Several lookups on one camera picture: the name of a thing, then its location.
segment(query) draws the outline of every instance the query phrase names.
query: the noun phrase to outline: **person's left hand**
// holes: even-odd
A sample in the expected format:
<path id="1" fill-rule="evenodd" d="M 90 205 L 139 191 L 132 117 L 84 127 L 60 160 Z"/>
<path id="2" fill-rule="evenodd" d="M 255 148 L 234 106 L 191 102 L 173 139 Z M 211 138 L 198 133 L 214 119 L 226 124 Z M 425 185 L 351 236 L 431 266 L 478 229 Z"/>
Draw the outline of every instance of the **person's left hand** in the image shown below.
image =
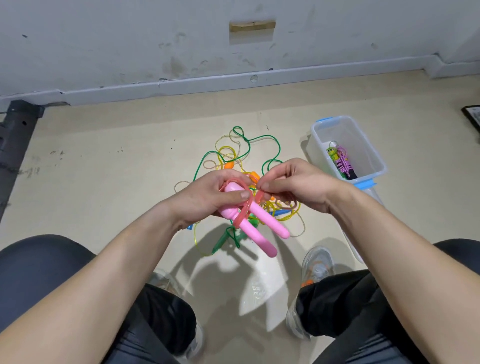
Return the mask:
<path id="1" fill-rule="evenodd" d="M 183 190 L 165 200 L 172 214 L 180 221 L 180 228 L 214 214 L 225 205 L 239 205 L 248 200 L 249 191 L 220 192 L 223 183 L 231 178 L 252 184 L 250 178 L 237 170 L 215 170 L 190 183 Z"/>

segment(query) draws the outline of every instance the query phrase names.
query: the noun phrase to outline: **white baseboard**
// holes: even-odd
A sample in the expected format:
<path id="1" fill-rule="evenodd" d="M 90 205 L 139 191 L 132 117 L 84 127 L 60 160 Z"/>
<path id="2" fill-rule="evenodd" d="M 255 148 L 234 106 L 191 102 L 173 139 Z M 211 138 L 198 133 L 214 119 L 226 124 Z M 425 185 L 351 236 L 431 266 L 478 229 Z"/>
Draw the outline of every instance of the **white baseboard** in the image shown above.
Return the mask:
<path id="1" fill-rule="evenodd" d="M 0 112 L 5 112 L 10 101 L 16 99 L 23 99 L 37 105 L 46 105 L 56 102 L 66 102 L 70 105 L 85 105 L 153 96 L 193 94 L 198 92 L 232 90 L 419 69 L 425 69 L 428 75 L 432 78 L 461 76 L 480 73 L 480 61 L 469 63 L 444 63 L 437 55 L 430 55 L 381 61 L 352 62 L 273 71 L 196 77 L 183 80 L 108 86 L 76 91 L 41 91 L 0 97 Z"/>

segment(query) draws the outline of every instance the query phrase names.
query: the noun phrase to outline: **pink jump rope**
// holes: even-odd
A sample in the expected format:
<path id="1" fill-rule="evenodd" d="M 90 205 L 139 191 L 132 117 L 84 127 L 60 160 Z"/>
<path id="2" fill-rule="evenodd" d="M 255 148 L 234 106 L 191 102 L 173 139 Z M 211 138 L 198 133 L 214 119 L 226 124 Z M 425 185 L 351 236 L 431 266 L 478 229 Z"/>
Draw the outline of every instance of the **pink jump rope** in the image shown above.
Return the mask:
<path id="1" fill-rule="evenodd" d="M 287 230 L 287 228 L 285 228 L 282 224 L 280 224 L 280 222 L 277 221 L 275 217 L 270 215 L 258 205 L 264 195 L 263 191 L 258 191 L 256 195 L 253 196 L 253 193 L 248 186 L 243 181 L 236 178 L 225 182 L 220 190 L 224 192 L 241 190 L 250 191 L 250 197 L 243 205 L 241 211 L 239 211 L 238 206 L 223 206 L 219 208 L 218 211 L 224 218 L 233 220 L 233 226 L 236 229 L 242 229 L 243 232 L 250 239 L 252 239 L 253 242 L 265 252 L 265 254 L 267 254 L 267 256 L 270 258 L 275 257 L 277 254 L 276 248 L 247 220 L 248 214 L 251 212 L 258 217 L 261 222 L 271 228 L 280 238 L 287 239 L 290 237 L 290 232 Z M 290 207 L 290 209 L 294 209 L 296 206 L 297 202 L 295 201 L 295 205 Z"/>

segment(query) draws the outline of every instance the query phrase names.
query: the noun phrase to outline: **black pants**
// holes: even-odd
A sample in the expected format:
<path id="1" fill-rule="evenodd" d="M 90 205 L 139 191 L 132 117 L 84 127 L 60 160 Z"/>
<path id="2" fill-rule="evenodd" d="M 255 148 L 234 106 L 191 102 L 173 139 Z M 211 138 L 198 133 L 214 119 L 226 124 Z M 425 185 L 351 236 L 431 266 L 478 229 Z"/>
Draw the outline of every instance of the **black pants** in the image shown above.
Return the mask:
<path id="1" fill-rule="evenodd" d="M 95 254 L 70 239 L 40 235 L 0 251 L 0 332 L 90 262 Z M 104 363 L 177 363 L 195 337 L 196 319 L 179 297 L 145 284 Z"/>
<path id="2" fill-rule="evenodd" d="M 480 242 L 453 239 L 435 246 L 480 274 Z M 352 331 L 353 322 L 365 312 L 366 307 L 372 308 L 376 322 L 362 321 L 360 331 Z M 377 333 L 384 335 L 412 363 L 428 363 L 401 326 L 368 270 L 333 275 L 302 288 L 296 309 L 308 333 L 337 338 L 338 342 L 332 343 L 336 348 L 330 352 L 327 348 L 320 355 L 318 363 L 345 362 L 362 344 L 355 341 L 367 339 L 359 338 L 365 333 L 368 336 Z"/>

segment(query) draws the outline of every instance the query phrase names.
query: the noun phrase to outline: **person's right hand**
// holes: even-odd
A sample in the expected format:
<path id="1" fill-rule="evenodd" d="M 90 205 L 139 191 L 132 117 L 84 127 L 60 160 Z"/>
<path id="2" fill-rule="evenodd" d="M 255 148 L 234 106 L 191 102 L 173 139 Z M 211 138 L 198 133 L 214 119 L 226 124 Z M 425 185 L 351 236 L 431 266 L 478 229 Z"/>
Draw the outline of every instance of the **person's right hand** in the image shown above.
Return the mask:
<path id="1" fill-rule="evenodd" d="M 277 195 L 292 192 L 297 201 L 324 213 L 330 212 L 329 196 L 350 185 L 326 174 L 300 158 L 293 158 L 269 170 L 257 183 L 257 188 Z"/>

